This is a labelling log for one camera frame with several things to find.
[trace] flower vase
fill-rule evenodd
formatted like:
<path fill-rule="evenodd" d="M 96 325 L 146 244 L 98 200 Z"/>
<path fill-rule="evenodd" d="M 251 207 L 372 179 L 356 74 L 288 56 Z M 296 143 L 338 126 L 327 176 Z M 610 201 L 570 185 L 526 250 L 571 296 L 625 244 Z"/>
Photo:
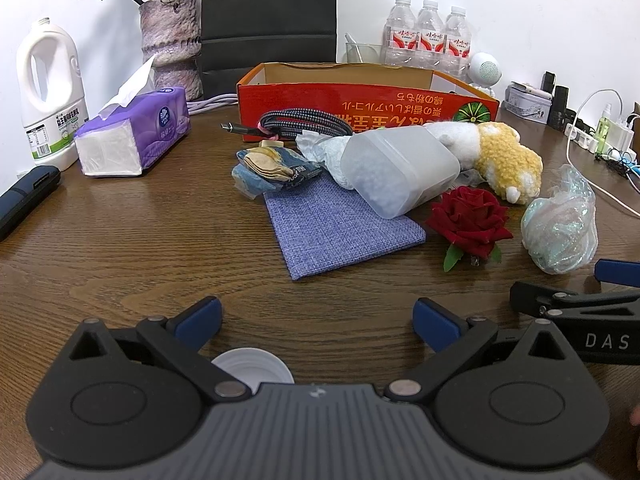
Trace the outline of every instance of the flower vase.
<path fill-rule="evenodd" d="M 149 0 L 140 6 L 142 55 L 156 54 L 156 88 L 184 86 L 187 101 L 202 95 L 195 57 L 200 53 L 197 0 Z"/>

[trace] plush toy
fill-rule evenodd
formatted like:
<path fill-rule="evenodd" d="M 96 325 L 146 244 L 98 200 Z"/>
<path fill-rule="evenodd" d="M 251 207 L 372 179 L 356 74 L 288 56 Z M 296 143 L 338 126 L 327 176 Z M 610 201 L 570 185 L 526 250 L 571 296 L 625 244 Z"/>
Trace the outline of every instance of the plush toy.
<path fill-rule="evenodd" d="M 520 144 L 520 135 L 504 123 L 427 123 L 427 131 L 460 162 L 479 171 L 496 195 L 527 204 L 540 194 L 542 159 Z"/>

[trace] metal screw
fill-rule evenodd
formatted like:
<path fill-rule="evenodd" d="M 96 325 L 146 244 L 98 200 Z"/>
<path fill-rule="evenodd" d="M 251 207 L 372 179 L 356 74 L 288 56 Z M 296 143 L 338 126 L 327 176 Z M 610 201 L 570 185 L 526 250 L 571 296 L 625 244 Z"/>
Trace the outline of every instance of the metal screw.
<path fill-rule="evenodd" d="M 245 391 L 246 386 L 239 381 L 222 381 L 215 387 L 215 392 L 220 397 L 240 397 Z"/>
<path fill-rule="evenodd" d="M 402 397 L 411 397 L 420 393 L 422 387 L 411 379 L 398 379 L 389 385 L 389 390 Z"/>

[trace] white bottle cap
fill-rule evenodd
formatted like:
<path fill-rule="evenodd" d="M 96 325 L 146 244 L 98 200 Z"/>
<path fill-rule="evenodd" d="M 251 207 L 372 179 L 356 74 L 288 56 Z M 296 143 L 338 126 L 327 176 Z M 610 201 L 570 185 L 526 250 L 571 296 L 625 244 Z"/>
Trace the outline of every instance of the white bottle cap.
<path fill-rule="evenodd" d="M 253 393 L 261 383 L 294 383 L 287 365 L 260 348 L 234 348 L 220 354 L 212 363 L 242 381 Z"/>
<path fill-rule="evenodd" d="M 49 23 L 51 23 L 49 18 L 40 18 L 37 22 L 33 22 L 32 27 L 36 28 L 36 27 L 39 27 L 41 25 L 49 25 Z"/>

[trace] red rose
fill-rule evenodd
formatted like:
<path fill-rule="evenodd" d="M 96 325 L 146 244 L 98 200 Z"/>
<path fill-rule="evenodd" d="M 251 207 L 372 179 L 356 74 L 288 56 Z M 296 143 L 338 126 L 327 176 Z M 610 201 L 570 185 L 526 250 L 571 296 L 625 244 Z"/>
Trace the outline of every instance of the red rose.
<path fill-rule="evenodd" d="M 504 227 L 506 207 L 493 193 L 461 186 L 431 204 L 426 224 L 465 253 L 487 259 L 498 240 L 513 238 Z"/>

